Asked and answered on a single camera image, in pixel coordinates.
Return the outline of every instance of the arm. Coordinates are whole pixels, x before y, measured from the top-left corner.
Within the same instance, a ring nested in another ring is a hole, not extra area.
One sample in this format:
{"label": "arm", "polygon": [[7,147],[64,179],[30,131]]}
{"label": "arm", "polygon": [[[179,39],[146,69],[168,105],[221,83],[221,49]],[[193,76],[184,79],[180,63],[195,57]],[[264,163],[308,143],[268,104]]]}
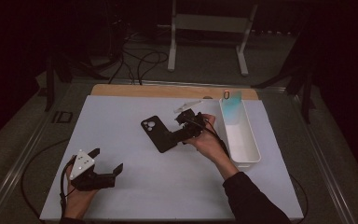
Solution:
{"label": "arm", "polygon": [[68,196],[65,214],[60,220],[60,224],[84,224],[82,220],[83,216],[86,214],[92,199],[95,194],[98,192],[97,189],[90,191],[80,191],[75,189],[71,184],[69,175],[71,174],[73,165],[69,166],[66,169],[66,178],[68,180]]}
{"label": "arm", "polygon": [[[212,115],[203,115],[209,123],[206,128],[213,130],[215,122]],[[225,180],[223,187],[228,203],[236,220],[240,223],[291,223],[284,212],[262,193],[252,180],[232,163],[218,140],[209,132],[202,132],[196,138],[185,141],[198,152],[211,160]]]}

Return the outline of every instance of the gray carpet floor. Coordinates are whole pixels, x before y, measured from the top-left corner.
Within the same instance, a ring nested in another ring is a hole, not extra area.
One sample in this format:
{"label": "gray carpet floor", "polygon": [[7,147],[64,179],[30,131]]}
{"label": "gray carpet floor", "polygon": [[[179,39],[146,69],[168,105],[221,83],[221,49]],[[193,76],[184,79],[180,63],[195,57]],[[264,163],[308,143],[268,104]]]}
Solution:
{"label": "gray carpet floor", "polygon": [[[251,35],[245,49],[250,74],[243,77],[234,44],[215,45],[180,39],[175,71],[168,72],[167,63],[161,63],[147,73],[143,81],[144,84],[246,88],[277,75],[295,40],[285,35]],[[127,52],[142,58],[148,51],[138,48],[168,53],[169,44],[165,39],[160,42],[137,39],[125,47]],[[157,60],[156,57],[152,55],[147,59]],[[124,54],[124,59],[129,67],[124,65],[112,83],[131,84],[130,69],[136,75],[139,60],[129,54]],[[101,63],[104,59],[93,57],[92,60]],[[142,66],[141,72],[150,64]],[[101,74],[111,77],[118,67],[119,63]],[[44,87],[44,75],[39,79]],[[317,87],[312,88],[314,107],[310,110],[310,124],[306,124],[298,112],[297,97],[283,91],[287,81],[259,90],[258,95],[267,109],[288,172],[294,178],[296,195],[306,214],[301,223],[358,223],[358,165],[351,150]],[[41,152],[27,167],[23,182],[27,198],[40,212],[86,96],[96,83],[107,81],[86,77],[75,70],[71,84],[57,82],[58,97],[49,113],[44,112],[46,97],[35,95],[0,132],[0,223],[38,223],[21,195],[19,174],[23,169],[16,169],[19,167],[16,162],[28,154],[28,159],[22,161],[26,163]],[[52,123],[55,111],[72,112],[74,119],[70,123]]]}

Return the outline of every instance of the smartphone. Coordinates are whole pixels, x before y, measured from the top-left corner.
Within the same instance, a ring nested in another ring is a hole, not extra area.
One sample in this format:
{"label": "smartphone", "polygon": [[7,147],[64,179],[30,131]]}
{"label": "smartphone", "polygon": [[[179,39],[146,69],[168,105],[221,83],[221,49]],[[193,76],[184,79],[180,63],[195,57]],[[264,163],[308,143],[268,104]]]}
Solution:
{"label": "smartphone", "polygon": [[142,120],[141,126],[160,153],[166,152],[177,145],[172,140],[172,133],[165,127],[158,116]]}

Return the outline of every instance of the black sleeve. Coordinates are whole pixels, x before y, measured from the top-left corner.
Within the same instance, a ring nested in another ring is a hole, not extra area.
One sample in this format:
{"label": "black sleeve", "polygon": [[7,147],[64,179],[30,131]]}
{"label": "black sleeve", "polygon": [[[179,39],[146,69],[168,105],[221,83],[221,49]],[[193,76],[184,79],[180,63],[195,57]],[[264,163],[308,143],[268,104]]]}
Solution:
{"label": "black sleeve", "polygon": [[60,224],[86,224],[85,221],[80,219],[73,219],[69,217],[63,217],[60,220]]}
{"label": "black sleeve", "polygon": [[223,184],[232,213],[239,223],[291,223],[287,215],[258,189],[244,172]]}

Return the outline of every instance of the white tray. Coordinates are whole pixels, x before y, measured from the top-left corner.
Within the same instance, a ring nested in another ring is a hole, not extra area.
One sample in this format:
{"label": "white tray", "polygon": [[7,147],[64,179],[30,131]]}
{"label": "white tray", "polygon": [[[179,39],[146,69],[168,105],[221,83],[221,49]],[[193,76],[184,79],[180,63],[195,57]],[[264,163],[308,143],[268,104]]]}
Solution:
{"label": "white tray", "polygon": [[219,101],[227,133],[230,158],[238,167],[250,167],[261,160],[260,152],[243,101],[224,104]]}

